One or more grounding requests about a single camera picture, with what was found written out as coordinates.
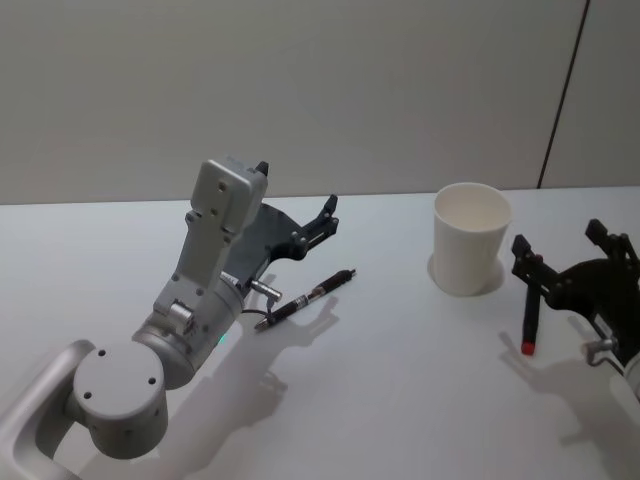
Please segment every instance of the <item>paper cup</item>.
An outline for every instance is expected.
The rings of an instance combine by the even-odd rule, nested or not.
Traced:
[[[456,183],[434,204],[433,277],[452,295],[475,295],[489,281],[511,221],[507,199],[493,187]]]

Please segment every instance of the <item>gray wall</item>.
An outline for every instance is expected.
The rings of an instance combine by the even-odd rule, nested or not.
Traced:
[[[591,2],[544,186],[640,185],[640,2]]]
[[[0,0],[0,203],[533,187],[583,0]]]

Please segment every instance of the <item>pen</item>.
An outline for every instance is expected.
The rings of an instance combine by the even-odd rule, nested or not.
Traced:
[[[533,287],[527,287],[527,301],[524,307],[524,321],[522,322],[523,355],[531,357],[536,351],[536,337],[538,335],[538,318],[540,316],[540,292]]]
[[[332,277],[327,278],[324,282],[315,287],[306,295],[300,295],[298,298],[287,303],[282,308],[279,308],[271,315],[267,315],[266,317],[264,317],[264,319],[256,324],[255,329],[259,332],[262,332],[263,330],[267,330],[268,328],[277,325],[298,310],[302,310],[314,300],[317,300],[318,298],[323,297],[326,294],[334,291],[336,288],[344,285],[355,275],[355,270],[340,270]]]

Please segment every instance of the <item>white table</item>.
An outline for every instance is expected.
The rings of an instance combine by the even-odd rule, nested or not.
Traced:
[[[584,236],[593,217],[640,249],[640,188],[507,195],[504,284],[467,299],[427,274],[433,195],[341,198],[338,235],[268,272],[287,298],[342,268],[358,269],[354,281],[265,334],[255,317],[236,323],[169,394],[151,454],[105,458],[74,427],[57,460],[85,480],[638,478],[640,404],[608,366],[583,363],[588,331],[543,306],[536,357],[504,338],[519,345],[525,299],[508,273],[514,235],[558,269],[600,255]],[[270,203],[302,222],[323,199]],[[0,207],[0,393],[74,339],[128,339],[175,265],[186,211]]]

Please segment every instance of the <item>circular joint cap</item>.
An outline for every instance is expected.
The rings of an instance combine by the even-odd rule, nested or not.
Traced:
[[[92,418],[118,421],[144,415],[165,395],[162,363],[137,342],[96,349],[78,366],[73,390]]]

